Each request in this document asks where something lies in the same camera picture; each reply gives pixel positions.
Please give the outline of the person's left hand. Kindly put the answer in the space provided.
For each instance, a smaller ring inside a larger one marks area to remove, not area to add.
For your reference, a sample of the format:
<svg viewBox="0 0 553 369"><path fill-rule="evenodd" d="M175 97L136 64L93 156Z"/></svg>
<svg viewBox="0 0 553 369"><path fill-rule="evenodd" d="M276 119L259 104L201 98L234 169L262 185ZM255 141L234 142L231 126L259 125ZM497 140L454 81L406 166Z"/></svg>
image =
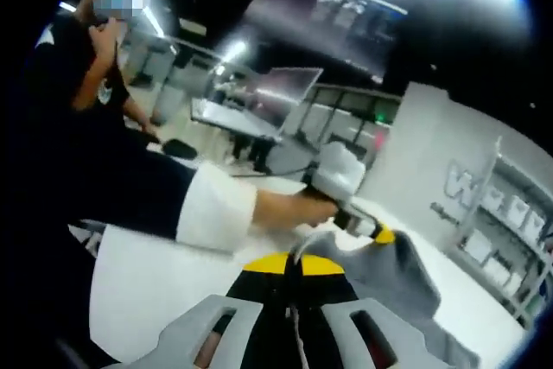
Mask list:
<svg viewBox="0 0 553 369"><path fill-rule="evenodd" d="M295 194L257 191L252 223L268 229L292 230L316 227L335 216L338 206L326 196L302 190Z"/></svg>

